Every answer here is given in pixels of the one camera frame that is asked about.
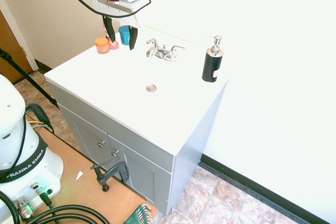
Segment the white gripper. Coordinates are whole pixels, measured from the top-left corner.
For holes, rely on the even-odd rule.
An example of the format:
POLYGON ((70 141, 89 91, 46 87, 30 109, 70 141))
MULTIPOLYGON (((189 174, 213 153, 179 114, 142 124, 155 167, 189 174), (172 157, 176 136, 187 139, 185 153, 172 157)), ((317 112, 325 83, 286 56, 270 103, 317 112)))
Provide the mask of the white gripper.
MULTIPOLYGON (((148 3, 148 0, 136 0, 131 3, 124 0, 116 2, 110 0, 91 0, 91 3, 94 10, 114 16, 119 22, 129 25, 129 48, 133 50, 138 36, 137 28, 144 26, 144 12, 141 12, 140 9, 148 3)), ((106 38, 110 42, 115 42, 116 35, 112 19, 103 16, 102 20, 106 38)))

